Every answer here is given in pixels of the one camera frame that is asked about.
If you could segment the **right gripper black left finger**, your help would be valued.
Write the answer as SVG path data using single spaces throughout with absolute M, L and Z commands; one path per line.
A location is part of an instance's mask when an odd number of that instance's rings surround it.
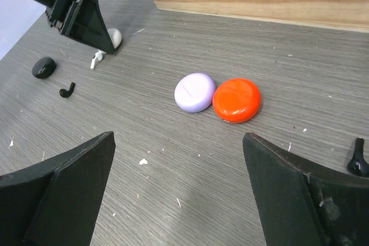
M 89 245 L 115 154 L 112 131 L 1 176 L 1 245 Z

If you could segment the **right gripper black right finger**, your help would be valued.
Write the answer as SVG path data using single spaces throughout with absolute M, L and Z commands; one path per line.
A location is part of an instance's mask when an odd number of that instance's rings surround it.
M 368 245 L 368 177 L 246 133 L 243 152 L 267 245 Z

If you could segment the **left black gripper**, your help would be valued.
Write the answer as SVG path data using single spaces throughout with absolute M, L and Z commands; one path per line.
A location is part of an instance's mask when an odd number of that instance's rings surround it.
M 108 54 L 115 52 L 98 0 L 55 0 L 45 14 L 60 35 Z

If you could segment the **black earbud case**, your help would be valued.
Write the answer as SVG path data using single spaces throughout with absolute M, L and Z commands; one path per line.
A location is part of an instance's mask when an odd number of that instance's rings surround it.
M 32 68 L 32 75 L 40 80 L 51 76 L 57 68 L 57 63 L 53 58 L 46 56 L 39 59 Z

